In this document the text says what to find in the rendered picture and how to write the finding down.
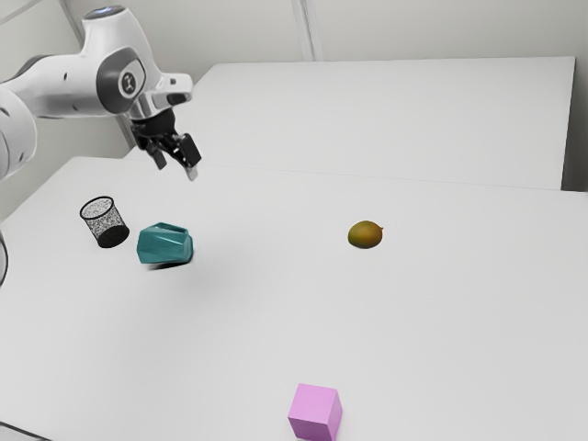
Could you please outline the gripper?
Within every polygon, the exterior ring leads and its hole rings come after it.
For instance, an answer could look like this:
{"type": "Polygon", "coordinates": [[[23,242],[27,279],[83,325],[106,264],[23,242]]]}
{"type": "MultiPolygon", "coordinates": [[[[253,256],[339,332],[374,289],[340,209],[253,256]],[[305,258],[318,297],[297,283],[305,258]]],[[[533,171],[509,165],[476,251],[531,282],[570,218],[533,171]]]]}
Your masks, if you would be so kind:
{"type": "Polygon", "coordinates": [[[170,156],[184,168],[187,178],[194,181],[198,177],[202,156],[188,133],[177,134],[175,112],[171,108],[148,119],[132,119],[130,127],[137,147],[150,155],[159,170],[167,165],[162,152],[172,145],[170,156]]]}

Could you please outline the teal faceted mug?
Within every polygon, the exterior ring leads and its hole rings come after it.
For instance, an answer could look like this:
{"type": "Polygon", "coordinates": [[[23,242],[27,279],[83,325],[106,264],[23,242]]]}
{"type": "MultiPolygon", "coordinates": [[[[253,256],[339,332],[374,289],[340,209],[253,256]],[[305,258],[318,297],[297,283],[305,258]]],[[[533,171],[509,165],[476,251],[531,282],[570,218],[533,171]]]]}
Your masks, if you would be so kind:
{"type": "Polygon", "coordinates": [[[144,265],[185,264],[193,257],[194,244],[188,229],[158,222],[140,231],[136,253],[144,265]]]}

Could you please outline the black mesh pen holder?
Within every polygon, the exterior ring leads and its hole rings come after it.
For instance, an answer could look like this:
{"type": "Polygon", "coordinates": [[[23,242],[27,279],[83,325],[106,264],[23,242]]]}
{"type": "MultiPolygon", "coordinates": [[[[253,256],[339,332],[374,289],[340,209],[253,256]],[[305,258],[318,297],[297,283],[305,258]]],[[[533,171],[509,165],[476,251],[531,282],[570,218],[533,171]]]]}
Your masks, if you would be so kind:
{"type": "Polygon", "coordinates": [[[130,229],[110,196],[90,199],[80,208],[79,215],[101,248],[114,248],[130,235],[130,229]]]}

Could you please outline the green-brown mango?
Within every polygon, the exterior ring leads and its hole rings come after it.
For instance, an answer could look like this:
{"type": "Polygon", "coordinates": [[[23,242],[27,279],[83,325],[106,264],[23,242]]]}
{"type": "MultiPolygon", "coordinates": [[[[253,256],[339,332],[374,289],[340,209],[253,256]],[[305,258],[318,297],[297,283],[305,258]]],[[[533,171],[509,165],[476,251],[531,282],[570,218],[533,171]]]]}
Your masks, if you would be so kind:
{"type": "Polygon", "coordinates": [[[370,249],[379,245],[383,238],[383,228],[371,220],[362,220],[348,231],[347,241],[359,249],[370,249]]]}

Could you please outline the pink cube block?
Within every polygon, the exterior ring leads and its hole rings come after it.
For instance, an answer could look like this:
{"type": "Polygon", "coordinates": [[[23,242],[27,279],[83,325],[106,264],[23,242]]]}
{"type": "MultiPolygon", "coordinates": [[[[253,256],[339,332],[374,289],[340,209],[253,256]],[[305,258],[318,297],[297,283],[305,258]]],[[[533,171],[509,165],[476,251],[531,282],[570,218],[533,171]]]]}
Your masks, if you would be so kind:
{"type": "Polygon", "coordinates": [[[343,407],[333,388],[300,383],[288,412],[294,435],[303,441],[336,441],[343,407]]]}

